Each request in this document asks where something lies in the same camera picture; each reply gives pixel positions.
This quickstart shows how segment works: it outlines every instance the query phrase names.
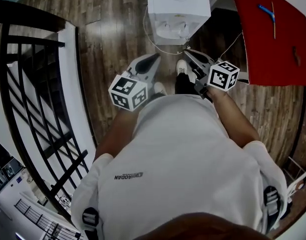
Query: hand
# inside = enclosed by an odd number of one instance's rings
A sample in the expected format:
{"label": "hand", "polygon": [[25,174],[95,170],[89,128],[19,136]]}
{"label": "hand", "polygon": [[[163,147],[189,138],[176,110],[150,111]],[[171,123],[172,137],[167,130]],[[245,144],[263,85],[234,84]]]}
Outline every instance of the hand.
{"label": "hand", "polygon": [[209,98],[211,98],[213,101],[217,101],[227,95],[227,92],[220,90],[216,87],[208,86],[208,92],[207,95]]}

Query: cable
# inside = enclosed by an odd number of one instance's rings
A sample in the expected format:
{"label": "cable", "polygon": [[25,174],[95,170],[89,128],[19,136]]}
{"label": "cable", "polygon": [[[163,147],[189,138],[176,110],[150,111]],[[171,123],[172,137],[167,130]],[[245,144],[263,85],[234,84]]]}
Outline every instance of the cable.
{"label": "cable", "polygon": [[169,54],[169,55],[179,55],[179,54],[182,54],[183,51],[181,51],[181,52],[178,51],[177,53],[171,53],[171,52],[164,51],[164,50],[160,49],[159,47],[157,47],[157,45],[154,44],[154,42],[149,37],[149,35],[148,35],[147,31],[146,31],[146,28],[145,28],[145,18],[146,18],[146,14],[147,14],[147,9],[148,9],[148,5],[146,6],[145,14],[144,14],[144,17],[143,17],[143,28],[144,28],[144,31],[145,31],[145,34],[146,34],[148,40],[152,43],[153,46],[155,46],[155,48],[160,50],[162,53]]}
{"label": "cable", "polygon": [[223,52],[223,54],[219,57],[220,59],[222,58],[222,56],[225,54],[225,52],[227,52],[229,50],[230,47],[233,46],[233,44],[236,42],[236,40],[239,38],[239,36],[242,34],[243,32],[241,32],[235,39],[235,41],[233,41],[233,43],[226,49],[226,51]]}

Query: red surface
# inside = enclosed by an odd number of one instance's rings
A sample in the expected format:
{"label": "red surface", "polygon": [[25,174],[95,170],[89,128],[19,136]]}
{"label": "red surface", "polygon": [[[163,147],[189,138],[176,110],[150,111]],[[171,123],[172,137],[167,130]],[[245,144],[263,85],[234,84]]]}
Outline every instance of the red surface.
{"label": "red surface", "polygon": [[[274,25],[268,13],[272,11]],[[263,86],[306,86],[306,17],[285,0],[235,0],[241,19],[251,84]],[[301,57],[297,66],[293,46]]]}

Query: white t-shirt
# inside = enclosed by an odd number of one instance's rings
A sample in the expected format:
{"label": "white t-shirt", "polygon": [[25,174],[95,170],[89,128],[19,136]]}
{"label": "white t-shirt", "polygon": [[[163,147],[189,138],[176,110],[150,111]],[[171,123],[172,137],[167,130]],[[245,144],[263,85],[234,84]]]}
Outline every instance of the white t-shirt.
{"label": "white t-shirt", "polygon": [[208,100],[169,95],[141,111],[132,142],[115,159],[104,154],[94,162],[74,193],[72,221],[83,230],[81,215],[93,206],[106,240],[131,240],[196,212],[264,232],[263,176],[284,211],[285,176],[264,144],[238,147]]}

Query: white wall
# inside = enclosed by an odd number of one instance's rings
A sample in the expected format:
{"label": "white wall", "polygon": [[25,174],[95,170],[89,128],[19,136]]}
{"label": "white wall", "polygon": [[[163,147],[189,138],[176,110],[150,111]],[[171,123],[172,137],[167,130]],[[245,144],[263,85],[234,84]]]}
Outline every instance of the white wall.
{"label": "white wall", "polygon": [[231,11],[237,11],[234,0],[216,0],[212,6],[214,8],[227,9]]}
{"label": "white wall", "polygon": [[277,240],[306,240],[306,212],[305,214],[292,225],[285,233]]}
{"label": "white wall", "polygon": [[59,63],[67,112],[81,152],[88,151],[85,162],[90,168],[95,157],[96,146],[92,139],[79,84],[75,27],[66,22],[65,29],[58,33],[58,40],[65,43],[65,48],[59,50]]}
{"label": "white wall", "polygon": [[26,240],[40,239],[44,235],[44,231],[34,225],[14,207],[14,205],[21,199],[19,194],[20,192],[25,192],[34,198],[34,194],[25,179],[22,179],[20,183],[17,183],[16,179],[19,176],[21,176],[20,172],[0,192],[0,207],[12,218],[12,224],[15,231],[22,237]]}

